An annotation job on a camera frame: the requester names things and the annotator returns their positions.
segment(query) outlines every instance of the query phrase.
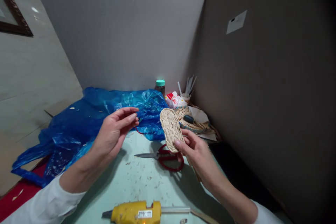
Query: hand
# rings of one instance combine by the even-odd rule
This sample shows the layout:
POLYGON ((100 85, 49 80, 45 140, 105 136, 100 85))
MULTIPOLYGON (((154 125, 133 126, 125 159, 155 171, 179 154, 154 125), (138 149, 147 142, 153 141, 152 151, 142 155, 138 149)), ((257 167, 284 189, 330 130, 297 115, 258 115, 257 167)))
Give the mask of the hand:
MULTIPOLYGON (((182 129, 182 134, 185 143, 176 139, 174 145, 192 162, 205 188, 212 191, 216 185, 225 179, 224 175, 216 165, 205 141, 187 129, 182 129)), ((183 158, 179 154, 177 157, 179 161, 183 158)))
POLYGON ((120 151, 127 133, 139 125, 138 108, 124 107, 104 119, 92 150, 114 159, 120 151))

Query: white tiled wall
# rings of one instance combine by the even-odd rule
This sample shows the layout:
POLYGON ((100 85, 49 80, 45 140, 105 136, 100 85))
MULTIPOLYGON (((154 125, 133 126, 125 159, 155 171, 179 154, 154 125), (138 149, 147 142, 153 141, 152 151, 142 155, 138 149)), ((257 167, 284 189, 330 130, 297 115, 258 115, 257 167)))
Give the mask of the white tiled wall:
POLYGON ((0 147, 10 139, 27 148, 50 120, 43 109, 80 98, 81 87, 41 1, 15 1, 34 37, 0 33, 0 135, 9 136, 0 147))

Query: red carpet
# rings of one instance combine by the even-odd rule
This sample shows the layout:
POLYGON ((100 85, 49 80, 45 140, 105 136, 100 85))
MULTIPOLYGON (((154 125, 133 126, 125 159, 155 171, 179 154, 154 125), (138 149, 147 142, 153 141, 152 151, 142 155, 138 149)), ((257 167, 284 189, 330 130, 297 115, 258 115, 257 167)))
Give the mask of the red carpet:
MULTIPOLYGON (((33 172, 42 177, 47 166, 47 161, 48 158, 42 159, 42 161, 33 169, 33 172)), ((41 190, 41 187, 26 179, 22 179, 17 183, 15 187, 0 200, 0 222, 31 199, 39 190, 41 190)))

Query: bottle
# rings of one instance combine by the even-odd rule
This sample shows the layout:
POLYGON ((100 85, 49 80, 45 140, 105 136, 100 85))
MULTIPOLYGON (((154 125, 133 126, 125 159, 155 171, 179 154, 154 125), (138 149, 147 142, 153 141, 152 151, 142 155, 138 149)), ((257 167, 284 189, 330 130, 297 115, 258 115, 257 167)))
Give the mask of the bottle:
POLYGON ((157 90, 157 91, 159 91, 161 94, 162 94, 162 96, 163 96, 163 98, 165 97, 165 84, 166 84, 166 82, 165 82, 165 80, 157 80, 156 81, 156 86, 155 86, 155 90, 157 90))

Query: glue gun label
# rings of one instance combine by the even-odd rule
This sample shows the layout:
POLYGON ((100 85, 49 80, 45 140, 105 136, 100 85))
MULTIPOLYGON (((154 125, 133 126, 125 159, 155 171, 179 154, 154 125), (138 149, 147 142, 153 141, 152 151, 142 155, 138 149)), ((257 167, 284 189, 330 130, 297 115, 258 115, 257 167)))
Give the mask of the glue gun label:
POLYGON ((152 215, 153 215, 152 210, 139 211, 138 212, 138 219, 151 218, 152 215))

